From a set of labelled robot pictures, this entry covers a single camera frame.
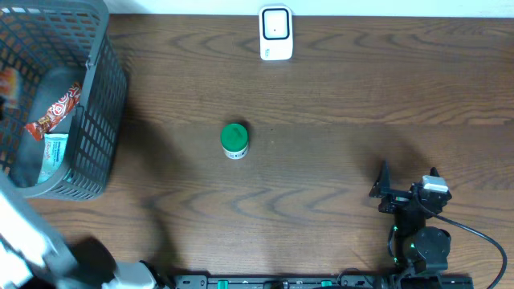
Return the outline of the orange tissue pack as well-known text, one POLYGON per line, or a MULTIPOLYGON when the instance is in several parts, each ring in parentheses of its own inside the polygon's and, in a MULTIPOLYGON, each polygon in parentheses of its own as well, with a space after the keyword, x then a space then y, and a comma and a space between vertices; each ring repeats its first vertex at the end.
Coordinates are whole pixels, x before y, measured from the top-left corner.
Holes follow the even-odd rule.
POLYGON ((19 108, 21 85, 22 81, 18 70, 6 67, 1 71, 1 97, 8 108, 19 108))

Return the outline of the grey plastic mesh basket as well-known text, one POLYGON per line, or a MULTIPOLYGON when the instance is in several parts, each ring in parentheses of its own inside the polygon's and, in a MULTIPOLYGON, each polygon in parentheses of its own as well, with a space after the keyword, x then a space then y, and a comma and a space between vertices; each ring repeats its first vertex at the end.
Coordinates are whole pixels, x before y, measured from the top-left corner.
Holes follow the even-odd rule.
POLYGON ((1 171, 24 197, 86 201, 108 183, 127 94, 102 1, 3 1, 1 68, 18 72, 18 104, 1 109, 1 171), (40 181, 44 141, 26 124, 79 83, 79 103, 55 126, 60 166, 40 181))

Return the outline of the teal wet wipes pack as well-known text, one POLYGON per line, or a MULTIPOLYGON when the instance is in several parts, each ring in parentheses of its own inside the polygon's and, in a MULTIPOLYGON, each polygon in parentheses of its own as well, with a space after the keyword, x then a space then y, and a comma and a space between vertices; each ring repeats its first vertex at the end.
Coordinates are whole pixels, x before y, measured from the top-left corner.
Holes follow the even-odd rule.
POLYGON ((37 184, 44 183, 52 177, 63 163, 67 147, 68 134, 46 134, 43 160, 37 184))

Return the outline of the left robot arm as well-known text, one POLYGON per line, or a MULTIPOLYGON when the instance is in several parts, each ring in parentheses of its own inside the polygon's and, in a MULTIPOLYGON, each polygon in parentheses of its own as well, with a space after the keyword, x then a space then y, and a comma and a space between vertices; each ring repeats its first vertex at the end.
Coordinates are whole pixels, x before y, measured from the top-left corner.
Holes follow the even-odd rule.
POLYGON ((144 262, 113 259, 95 239, 70 246, 1 175, 2 288, 174 288, 144 262))

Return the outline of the white barcode scanner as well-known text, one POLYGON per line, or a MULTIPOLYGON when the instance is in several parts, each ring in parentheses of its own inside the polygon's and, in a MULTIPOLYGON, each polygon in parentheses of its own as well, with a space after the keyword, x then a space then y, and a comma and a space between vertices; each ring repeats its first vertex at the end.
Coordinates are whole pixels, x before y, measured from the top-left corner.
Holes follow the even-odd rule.
POLYGON ((264 6, 259 12, 259 54, 264 61, 288 60, 293 54, 292 12, 287 6, 264 6))

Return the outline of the red chocolate bar wrapper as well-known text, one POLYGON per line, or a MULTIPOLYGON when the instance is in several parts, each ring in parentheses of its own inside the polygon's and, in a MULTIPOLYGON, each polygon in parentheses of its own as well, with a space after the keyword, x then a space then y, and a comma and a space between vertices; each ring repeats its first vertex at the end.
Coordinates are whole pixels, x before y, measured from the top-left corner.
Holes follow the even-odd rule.
POLYGON ((53 103, 46 113, 35 122, 25 125, 25 129, 36 141, 41 141, 46 134, 55 127, 75 108, 80 102, 82 85, 74 82, 64 96, 53 103))

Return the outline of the black mounting rail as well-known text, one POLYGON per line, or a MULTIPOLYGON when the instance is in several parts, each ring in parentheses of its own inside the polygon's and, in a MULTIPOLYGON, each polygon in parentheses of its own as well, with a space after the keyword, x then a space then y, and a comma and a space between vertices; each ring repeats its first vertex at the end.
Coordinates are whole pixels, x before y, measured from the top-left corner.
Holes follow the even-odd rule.
POLYGON ((230 277, 205 275, 176 275, 173 277, 177 289, 393 289, 393 288, 440 288, 473 289, 469 277, 431 276, 403 278, 359 275, 299 277, 230 277))

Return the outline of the green lid jar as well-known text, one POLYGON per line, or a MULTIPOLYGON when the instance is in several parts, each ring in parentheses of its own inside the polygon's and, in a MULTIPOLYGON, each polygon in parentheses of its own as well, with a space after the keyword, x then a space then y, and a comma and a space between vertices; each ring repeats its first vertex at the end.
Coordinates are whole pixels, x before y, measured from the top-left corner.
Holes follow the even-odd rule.
POLYGON ((225 155, 238 160, 245 157, 249 149, 249 134, 241 124, 228 124, 220 134, 220 141, 225 155))

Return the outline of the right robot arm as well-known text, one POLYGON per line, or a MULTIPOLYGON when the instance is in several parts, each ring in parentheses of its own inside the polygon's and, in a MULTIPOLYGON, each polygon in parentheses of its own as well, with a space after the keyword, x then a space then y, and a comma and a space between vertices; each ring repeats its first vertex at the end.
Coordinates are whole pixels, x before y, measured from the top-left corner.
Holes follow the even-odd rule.
POLYGON ((369 196, 381 200, 379 212, 394 216, 387 247, 397 271, 385 277, 382 286, 441 288, 451 236, 443 229, 428 226, 426 220, 442 212, 451 193, 437 169, 432 168, 408 190, 399 190, 391 187, 389 167, 384 161, 369 196))

